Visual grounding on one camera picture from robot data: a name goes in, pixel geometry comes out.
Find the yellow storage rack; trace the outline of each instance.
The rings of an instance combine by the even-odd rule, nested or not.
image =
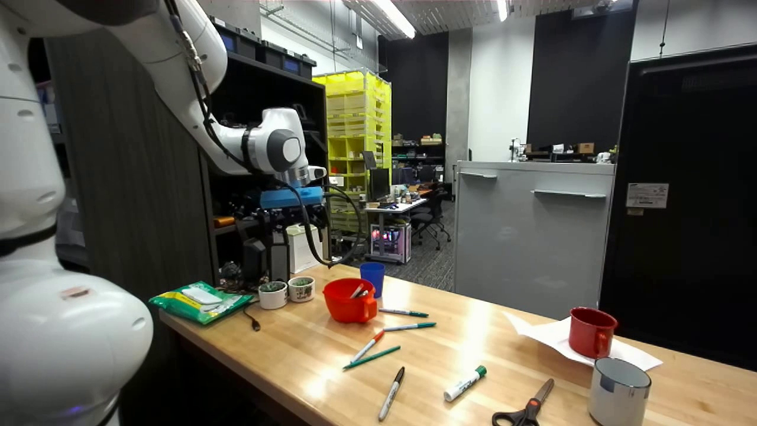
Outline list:
[[[345,180],[348,194],[364,194],[364,150],[379,167],[392,167],[389,82],[366,70],[323,72],[329,174]]]

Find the red mug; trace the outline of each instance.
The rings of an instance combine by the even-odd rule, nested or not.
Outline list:
[[[374,286],[364,278],[336,278],[323,286],[323,298],[331,316],[345,323],[364,323],[376,316],[379,304]]]
[[[569,310],[569,347],[583,356],[607,356],[616,318],[602,310],[573,308]]]

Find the pen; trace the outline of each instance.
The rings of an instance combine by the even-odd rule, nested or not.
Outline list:
[[[380,404],[380,409],[379,409],[379,420],[382,420],[384,414],[388,414],[388,406],[392,406],[401,378],[405,378],[405,366],[396,372],[392,385],[389,385],[388,393],[384,393],[384,400],[382,400],[382,404]]]
[[[406,314],[406,316],[428,316],[428,311],[419,311],[419,310],[380,310],[380,311]]]
[[[388,347],[388,350],[380,350],[380,351],[358,356],[357,362],[345,363],[345,368],[354,368],[354,366],[358,366],[358,363],[366,363],[366,362],[371,362],[371,360],[384,356],[384,355],[396,351],[396,350],[400,350],[400,344],[392,344],[392,347]]]
[[[405,329],[433,329],[435,321],[419,321],[419,323],[406,323],[406,325],[384,325],[382,331],[405,331]]]
[[[357,362],[361,355],[366,355],[380,338],[382,338],[382,331],[376,333],[366,344],[361,344],[348,363],[351,363],[351,362]]]
[[[361,291],[364,291],[364,286],[358,284],[358,286],[350,292],[350,298],[358,298]]]
[[[486,375],[486,366],[478,363],[476,372],[466,378],[461,378],[457,385],[445,391],[445,401],[454,401],[458,394],[464,394],[467,388],[472,388],[479,378]]]

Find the counter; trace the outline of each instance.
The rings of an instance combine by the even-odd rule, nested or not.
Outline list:
[[[322,289],[336,276],[357,276],[357,270],[314,267],[305,275],[314,276],[314,299],[290,303],[282,310],[253,308],[263,323],[260,331],[251,331],[244,311],[213,325],[196,325],[169,314],[160,314],[160,318],[306,422],[379,422],[379,406],[400,366],[406,373],[382,420],[388,426],[489,422],[492,411],[519,409],[545,378],[554,378],[555,385],[541,406],[539,422],[591,422],[587,414],[591,366],[575,363],[551,347],[518,336],[505,318],[518,314],[545,321],[545,316],[388,276],[382,303],[422,310],[437,325],[384,333],[376,350],[389,344],[401,350],[342,372],[342,363],[376,329],[412,318],[382,314],[366,325],[338,323],[329,316]],[[639,340],[626,343],[661,360],[651,372],[646,426],[757,422],[755,372]],[[478,363],[484,363],[489,373],[454,404],[445,404],[441,391]]]

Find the black door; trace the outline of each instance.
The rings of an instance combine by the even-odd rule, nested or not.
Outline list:
[[[757,50],[631,66],[600,308],[757,368]]]

